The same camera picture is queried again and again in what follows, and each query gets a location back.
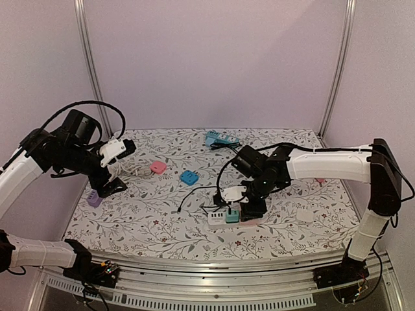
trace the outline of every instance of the teal plug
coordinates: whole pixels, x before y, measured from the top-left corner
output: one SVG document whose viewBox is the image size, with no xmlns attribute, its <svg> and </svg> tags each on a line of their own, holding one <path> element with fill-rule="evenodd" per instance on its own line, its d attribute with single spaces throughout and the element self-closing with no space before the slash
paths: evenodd
<svg viewBox="0 0 415 311">
<path fill-rule="evenodd" d="M 237 209 L 232 209 L 229 212 L 226 212 L 225 221 L 227 224 L 234 224 L 235 222 L 239 222 L 239 211 Z"/>
</svg>

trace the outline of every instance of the pink block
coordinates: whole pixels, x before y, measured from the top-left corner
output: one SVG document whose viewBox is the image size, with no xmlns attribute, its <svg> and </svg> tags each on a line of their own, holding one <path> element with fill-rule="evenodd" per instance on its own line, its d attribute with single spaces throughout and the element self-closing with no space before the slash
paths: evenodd
<svg viewBox="0 0 415 311">
<path fill-rule="evenodd" d="M 156 174 L 162 174 L 166 170 L 167 165 L 160 161 L 155 161 L 153 164 L 150 165 L 151 171 L 155 172 Z"/>
</svg>

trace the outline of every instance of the metal pole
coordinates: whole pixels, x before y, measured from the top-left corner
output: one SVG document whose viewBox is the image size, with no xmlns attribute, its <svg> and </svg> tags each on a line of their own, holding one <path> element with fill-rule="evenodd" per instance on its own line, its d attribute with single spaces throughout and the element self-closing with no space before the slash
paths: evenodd
<svg viewBox="0 0 415 311">
<path fill-rule="evenodd" d="M 91 82 L 92 91 L 95 100 L 103 101 L 101 88 L 99 86 L 97 70 L 92 57 L 91 43 L 89 41 L 88 26 L 86 23 L 84 0 L 75 0 L 75 14 L 77 15 L 78 29 L 80 41 L 82 44 L 82 50 L 84 51 L 86 67 L 88 70 L 89 81 Z M 99 117 L 102 122 L 102 128 L 106 135 L 106 138 L 110 138 L 113 135 L 111 129 L 110 120 L 105 107 L 98 106 Z"/>
<path fill-rule="evenodd" d="M 320 125 L 320 130 L 318 131 L 318 136 L 323 139 L 329 128 L 329 123 L 331 116 L 333 114 L 333 108 L 335 106 L 338 89 L 340 87 L 340 81 L 342 80 L 344 64 L 346 63 L 346 57 L 348 53 L 351 31 L 353 28 L 353 19 L 355 16 L 355 7 L 356 0 L 347 0 L 346 5 L 346 17 L 344 18 L 344 27 L 342 35 L 342 43 L 340 46 L 340 52 L 338 54 L 337 67 L 335 71 L 335 77 L 331 85 L 329 98 L 327 101 L 326 110 L 324 111 L 324 116 L 322 123 Z"/>
</svg>

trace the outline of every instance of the metal frame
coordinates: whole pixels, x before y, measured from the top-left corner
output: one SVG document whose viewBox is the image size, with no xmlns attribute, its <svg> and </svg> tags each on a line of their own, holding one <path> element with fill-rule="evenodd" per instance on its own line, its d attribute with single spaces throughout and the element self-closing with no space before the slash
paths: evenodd
<svg viewBox="0 0 415 311">
<path fill-rule="evenodd" d="M 386 252 L 380 255 L 383 262 L 383 281 L 391 309 L 404 310 L 389 257 Z M 243 264 L 240 260 L 189 263 L 188 260 L 142 257 L 120 259 L 118 263 L 121 265 L 121 272 L 116 288 L 102 288 L 102 292 L 109 303 L 140 310 L 157 309 L 156 303 L 164 303 L 165 306 L 173 304 L 171 310 L 194 311 L 195 306 L 211 306 L 211 310 L 221 311 L 231 305 L 252 305 L 256 306 L 257 311 L 269 310 L 268 306 L 271 303 L 299 300 L 330 290 L 317 289 L 313 281 L 313 269 L 340 262 L 342 252 L 300 257 L 296 258 L 296 262 L 293 262 L 292 258 L 247 260 L 254 264 L 253 266 L 246 265 L 246 262 Z M 369 279 L 378 278 L 380 265 L 377 257 L 371 254 L 366 263 L 370 271 Z M 59 268 L 45 268 L 42 271 L 40 285 L 41 288 L 35 293 L 33 301 L 42 301 L 45 285 L 75 295 L 80 295 L 82 290 L 79 282 L 63 277 Z M 32 303 L 29 310 L 38 310 L 39 305 Z"/>
<path fill-rule="evenodd" d="M 75 1 L 75 14 L 77 16 L 78 28 L 80 34 L 80 40 L 82 43 L 82 49 L 84 51 L 86 67 L 88 70 L 89 79 L 91 82 L 92 90 L 96 100 L 103 101 L 101 87 L 98 81 L 97 70 L 95 68 L 95 63 L 92 55 L 91 43 L 89 40 L 88 24 L 86 21 L 86 13 L 84 7 L 84 0 L 74 0 Z M 322 123 L 318 131 L 318 136 L 324 138 L 329 127 L 331 116 L 333 114 L 333 108 L 335 106 L 335 101 L 337 98 L 338 90 L 340 87 L 340 82 L 342 79 L 342 74 L 344 70 L 344 64 L 346 63 L 346 57 L 348 53 L 348 47 L 350 44 L 351 32 L 353 28 L 353 20 L 355 15 L 356 0 L 347 0 L 346 4 L 346 15 L 344 18 L 344 26 L 342 33 L 342 41 L 340 45 L 340 52 L 338 54 L 337 66 L 335 71 L 335 76 L 331 85 L 329 98 L 327 100 L 327 105 L 324 110 Z M 99 116 L 101 118 L 104 132 L 107 137 L 113 135 L 113 130 L 108 118 L 106 108 L 98 107 Z"/>
<path fill-rule="evenodd" d="M 324 116 L 322 123 L 320 125 L 320 129 L 318 131 L 318 136 L 324 138 L 327 133 L 327 129 L 329 128 L 329 123 L 331 120 L 331 116 L 333 114 L 333 108 L 335 106 L 338 89 L 340 87 L 340 82 L 342 80 L 344 64 L 346 63 L 346 57 L 348 53 L 350 38 L 351 38 L 351 31 L 353 28 L 353 20 L 355 16 L 355 7 L 356 7 L 356 0 L 347 0 L 346 5 L 346 17 L 344 18 L 344 26 L 343 26 L 343 35 L 342 35 L 342 43 L 340 46 L 340 52 L 338 54 L 337 60 L 337 67 L 335 71 L 335 77 L 333 79 L 333 83 L 331 85 L 329 99 L 327 102 L 326 109 L 324 111 Z"/>
<path fill-rule="evenodd" d="M 318 132 L 318 136 L 323 145 L 322 139 L 327 132 L 333 114 L 333 108 L 344 71 L 353 26 L 355 2 L 355 0 L 347 0 L 337 68 Z M 97 100 L 102 100 L 102 93 L 89 41 L 83 0 L 75 0 L 75 12 L 93 93 Z M 104 125 L 105 134 L 110 137 L 113 132 L 106 110 L 99 107 L 99 113 Z M 348 196 L 352 199 L 353 197 L 349 188 L 347 185 L 344 186 Z M 359 215 L 353 200 L 352 203 Z M 317 266 L 340 262 L 343 253 L 344 251 L 327 251 L 324 253 L 282 257 L 278 259 L 196 262 L 189 260 L 126 257 L 113 253 L 93 252 L 93 259 L 96 262 L 111 259 L 120 264 L 122 270 L 116 289 L 105 289 L 105 292 L 113 295 L 115 303 L 117 303 L 118 296 L 125 294 L 131 296 L 132 299 L 133 297 L 157 299 L 159 301 L 173 299 L 181 302 L 200 301 L 217 305 L 221 300 L 224 303 L 238 301 L 239 299 L 247 302 L 258 302 L 275 297 L 279 299 L 316 293 L 319 290 L 316 288 L 315 282 L 313 282 L 312 270 Z M 381 258 L 384 265 L 383 280 L 392 310 L 403 310 L 403 298 L 387 253 L 382 253 Z M 378 277 L 379 263 L 374 255 L 369 256 L 367 265 L 371 273 L 370 278 Z M 61 271 L 58 268 L 40 270 L 38 283 L 30 299 L 29 310 L 39 310 L 42 297 L 51 276 L 61 278 L 63 281 L 65 280 L 61 276 Z M 239 277 L 242 277 L 244 282 L 240 282 Z M 253 292 L 247 291 L 246 286 L 253 290 Z"/>
<path fill-rule="evenodd" d="M 92 57 L 92 48 L 89 41 L 88 26 L 86 22 L 84 0 L 75 0 L 75 14 L 78 21 L 78 29 L 80 41 L 82 44 L 82 50 L 84 51 L 86 68 L 88 70 L 89 80 L 91 82 L 92 91 L 95 100 L 103 101 L 101 88 L 99 86 L 97 70 Z M 106 138 L 110 138 L 113 135 L 110 120 L 105 107 L 98 106 L 99 117 L 101 118 L 102 127 Z"/>
</svg>

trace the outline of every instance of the purple block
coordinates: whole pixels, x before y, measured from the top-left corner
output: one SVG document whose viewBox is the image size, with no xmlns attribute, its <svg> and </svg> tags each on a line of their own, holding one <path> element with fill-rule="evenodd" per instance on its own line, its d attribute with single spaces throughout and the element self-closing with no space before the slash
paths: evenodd
<svg viewBox="0 0 415 311">
<path fill-rule="evenodd" d="M 92 190 L 89 196 L 86 198 L 86 201 L 92 207 L 98 207 L 101 204 L 102 200 L 103 199 L 98 196 L 98 192 L 96 190 Z"/>
</svg>

